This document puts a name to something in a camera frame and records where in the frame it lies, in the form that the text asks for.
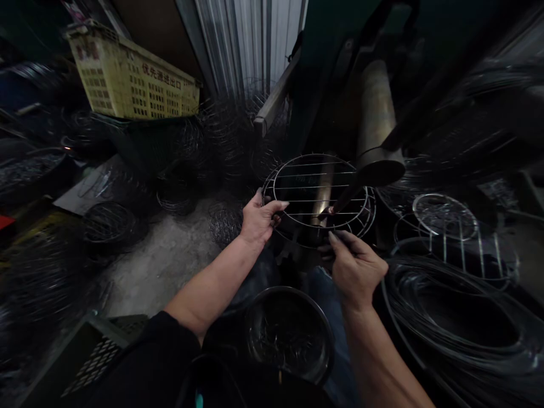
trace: yellow plastic crate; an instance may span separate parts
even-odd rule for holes
[[[198,80],[115,31],[88,20],[66,38],[94,112],[126,119],[198,113]]]

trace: concrete floor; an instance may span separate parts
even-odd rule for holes
[[[214,260],[220,249],[209,231],[212,202],[200,200],[195,211],[181,219],[161,214],[147,237],[104,271],[113,282],[105,316],[153,316]]]

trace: fingernail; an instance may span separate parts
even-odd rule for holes
[[[337,241],[338,241],[338,237],[337,237],[335,234],[333,234],[332,231],[329,231],[329,240],[330,240],[331,242],[337,242]]]

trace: hand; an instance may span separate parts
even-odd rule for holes
[[[363,240],[347,231],[329,231],[329,242],[330,245],[320,246],[318,250],[326,252],[332,247],[336,255],[333,281],[345,307],[356,311],[372,308],[372,294],[389,265]]]
[[[274,200],[261,207],[261,190],[259,188],[255,196],[244,207],[244,221],[240,237],[252,245],[258,244],[264,247],[270,239],[274,227],[281,222],[279,215],[274,214],[285,210],[289,203]]]

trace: metal cylinder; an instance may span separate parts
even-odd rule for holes
[[[359,127],[357,157],[380,147],[396,126],[395,109],[385,62],[377,59],[362,73],[362,120]]]
[[[334,177],[334,160],[331,156],[324,156],[323,158],[323,165],[321,166],[321,175],[319,177],[319,184],[320,187],[317,189],[316,193],[316,202],[313,205],[313,211],[312,219],[310,221],[310,224],[313,226],[320,226],[320,227],[326,227],[327,226],[327,220],[323,219],[320,220],[317,216],[317,214],[321,214],[330,203],[330,193],[332,191],[332,185],[333,185],[333,177]]]

